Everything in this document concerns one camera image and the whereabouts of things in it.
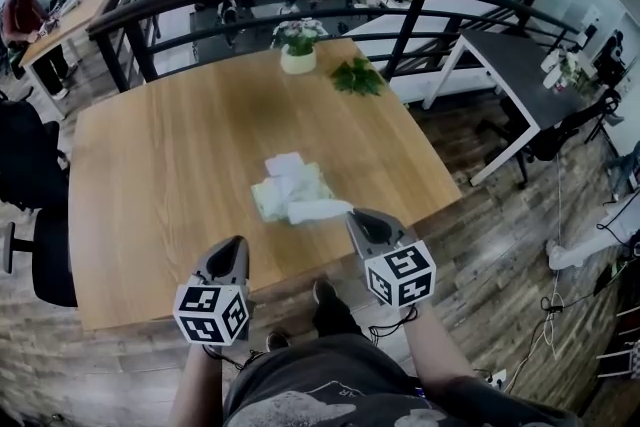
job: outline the white table leg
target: white table leg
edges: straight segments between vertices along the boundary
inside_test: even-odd
[[[507,148],[498,155],[491,163],[485,167],[482,171],[480,171],[476,176],[474,176],[470,181],[471,185],[474,187],[478,185],[482,180],[484,180],[487,176],[493,173],[496,169],[498,169],[502,164],[504,164],[507,160],[513,157],[516,153],[518,153],[522,148],[524,148],[534,136],[540,132],[540,129],[537,126],[530,126],[524,134],[518,137],[514,142],[512,142]]]
[[[442,71],[440,71],[440,75],[438,77],[438,81],[436,82],[435,87],[431,91],[428,91],[427,94],[425,95],[424,101],[422,102],[423,109],[427,110],[431,108],[433,101],[438,96],[438,91],[440,91],[440,89],[442,88],[442,85],[447,81],[447,79],[449,78],[449,75],[451,75],[451,72],[456,67],[456,64],[458,64],[458,61],[460,60],[460,57],[462,57],[462,53],[465,50],[466,50],[466,47],[464,44],[464,39],[461,37],[458,39],[456,46],[453,47],[453,50],[451,51],[451,55],[449,55],[447,62],[442,67]]]
[[[56,101],[51,97],[51,95],[49,94],[49,90],[42,83],[42,80],[40,80],[40,77],[34,71],[33,66],[29,64],[24,67],[24,70],[27,72],[27,75],[29,75],[31,82],[33,82],[33,86],[36,89],[39,89],[44,96],[45,104],[51,107],[54,116],[59,120],[63,120],[64,118],[66,118],[67,115],[62,112]]]
[[[69,46],[69,51],[71,52],[71,55],[73,56],[73,58],[76,60],[78,64],[80,64],[80,61],[82,61],[82,57],[80,57],[80,53],[78,52],[78,49],[76,48],[76,44],[73,42],[73,39],[69,38],[67,40],[67,45]]]

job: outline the white flower pot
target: white flower pot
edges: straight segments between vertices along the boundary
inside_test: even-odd
[[[282,47],[282,56],[280,57],[280,66],[282,70],[289,75],[300,75],[309,73],[316,67],[316,49],[314,48],[307,55],[289,55],[289,45]]]

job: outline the person wearing white pants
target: person wearing white pants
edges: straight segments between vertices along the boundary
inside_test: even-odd
[[[571,248],[559,246],[555,240],[547,241],[549,267],[553,270],[571,265],[582,267],[592,254],[620,243],[628,244],[640,230],[639,195],[640,191],[636,191],[618,203],[593,210],[581,226],[582,235]]]

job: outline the wooden floor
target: wooden floor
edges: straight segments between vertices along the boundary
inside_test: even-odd
[[[91,52],[92,47],[85,42],[81,50]],[[66,151],[71,150],[78,111],[115,94],[97,56],[85,59],[76,82],[64,102],[71,108],[62,131]],[[24,87],[15,81],[0,83],[14,97]],[[36,94],[31,101],[41,109]],[[493,95],[466,105],[450,103],[437,103],[428,113],[412,110],[464,193],[460,202],[417,226],[438,264],[433,302],[475,368],[506,368],[512,376],[527,353],[533,327],[544,318],[540,298],[553,291],[554,274],[543,247],[549,237],[558,236],[558,178],[561,238],[570,243],[580,214],[609,199],[602,163],[610,150],[601,137],[583,145],[583,133],[563,149],[560,171],[556,162],[530,165],[531,183],[525,191],[516,187],[515,163],[471,188],[469,178],[498,144],[492,134],[476,135],[474,127],[483,117],[499,120],[500,109]],[[40,112],[50,119],[49,113]],[[0,224],[7,221],[18,224],[19,236],[30,236],[33,216],[0,205]],[[589,293],[614,253],[591,258],[581,269],[562,271],[558,291],[565,301]],[[29,257],[18,254],[14,265],[13,275],[0,274],[0,406],[12,415],[41,419],[61,413],[76,426],[165,425],[187,352],[174,321],[83,332],[75,310],[36,299]],[[327,272],[362,326],[394,320],[393,311],[379,306],[365,290],[354,258]],[[259,306],[250,340],[228,354],[242,358],[249,348],[262,349],[264,336],[274,326],[288,330],[294,343],[313,338],[313,279],[301,276],[256,296]],[[577,410],[594,382],[594,357],[608,343],[615,307],[612,286],[559,316],[557,358],[542,342],[519,377],[515,394]],[[383,339],[381,347],[411,371],[402,330]],[[226,387],[234,375],[226,366]]]

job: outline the crumpled white paper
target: crumpled white paper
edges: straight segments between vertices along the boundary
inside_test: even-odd
[[[291,224],[299,224],[353,210],[350,203],[334,199],[318,164],[305,164],[300,154],[277,155],[265,164],[269,177],[251,187],[263,221],[288,219]]]

